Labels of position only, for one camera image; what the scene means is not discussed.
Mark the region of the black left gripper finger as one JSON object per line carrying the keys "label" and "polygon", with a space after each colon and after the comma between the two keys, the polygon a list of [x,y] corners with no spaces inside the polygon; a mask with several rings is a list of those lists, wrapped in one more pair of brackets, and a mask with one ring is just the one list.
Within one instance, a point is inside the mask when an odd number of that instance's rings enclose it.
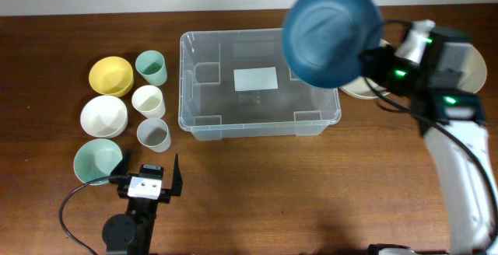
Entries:
{"label": "black left gripper finger", "polygon": [[125,176],[127,174],[127,171],[128,171],[128,166],[129,166],[131,156],[132,156],[132,151],[127,151],[123,155],[121,161],[111,171],[110,175],[111,176]]}
{"label": "black left gripper finger", "polygon": [[181,175],[181,170],[179,167],[179,155],[175,155],[174,160],[174,172],[172,178],[172,185],[170,188],[170,196],[171,197],[180,197],[183,189],[183,179]]}

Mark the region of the beige bowl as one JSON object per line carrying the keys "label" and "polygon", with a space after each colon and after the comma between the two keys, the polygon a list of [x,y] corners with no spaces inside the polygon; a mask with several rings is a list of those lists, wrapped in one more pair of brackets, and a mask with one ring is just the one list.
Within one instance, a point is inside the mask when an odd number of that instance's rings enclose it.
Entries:
{"label": "beige bowl", "polygon": [[462,90],[469,93],[477,93],[486,83],[487,67],[483,56],[473,47],[468,53],[463,76],[460,81]]}
{"label": "beige bowl", "polygon": [[[386,96],[389,94],[389,92],[384,87],[379,86],[372,80],[368,79],[368,82],[382,96]],[[374,100],[377,98],[377,95],[370,90],[363,77],[356,78],[347,85],[340,87],[340,89],[347,95],[361,100]]]}

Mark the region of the dark blue bowl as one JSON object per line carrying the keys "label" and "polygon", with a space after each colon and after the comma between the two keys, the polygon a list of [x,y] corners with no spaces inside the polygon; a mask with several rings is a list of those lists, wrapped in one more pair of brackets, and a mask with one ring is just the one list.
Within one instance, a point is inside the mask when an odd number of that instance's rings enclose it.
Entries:
{"label": "dark blue bowl", "polygon": [[361,76],[359,55],[380,46],[383,21],[373,0],[297,0],[283,23],[283,53],[306,84],[338,88]]}

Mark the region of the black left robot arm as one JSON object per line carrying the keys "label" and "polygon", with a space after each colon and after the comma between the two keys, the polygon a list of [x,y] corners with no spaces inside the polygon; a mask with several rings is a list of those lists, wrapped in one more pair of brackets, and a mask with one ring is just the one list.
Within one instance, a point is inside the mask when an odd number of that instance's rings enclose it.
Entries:
{"label": "black left robot arm", "polygon": [[158,205],[181,196],[183,180],[178,158],[174,160],[170,188],[162,187],[163,167],[142,165],[138,173],[129,173],[130,158],[127,152],[110,172],[110,182],[117,185],[118,197],[126,199],[128,206],[125,213],[110,217],[103,225],[107,254],[147,254]]}

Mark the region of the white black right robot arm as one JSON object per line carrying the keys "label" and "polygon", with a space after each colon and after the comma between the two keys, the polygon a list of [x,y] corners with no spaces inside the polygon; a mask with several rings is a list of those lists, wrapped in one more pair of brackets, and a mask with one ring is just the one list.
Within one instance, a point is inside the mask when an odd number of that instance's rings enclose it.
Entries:
{"label": "white black right robot arm", "polygon": [[[465,33],[431,20],[399,21],[402,43],[374,47],[386,22],[369,31],[359,54],[362,76],[382,109],[408,114],[434,161],[443,191],[452,254],[497,251],[497,185],[488,150],[486,116],[480,99],[464,91],[472,44]],[[373,85],[409,100],[405,107]]]}

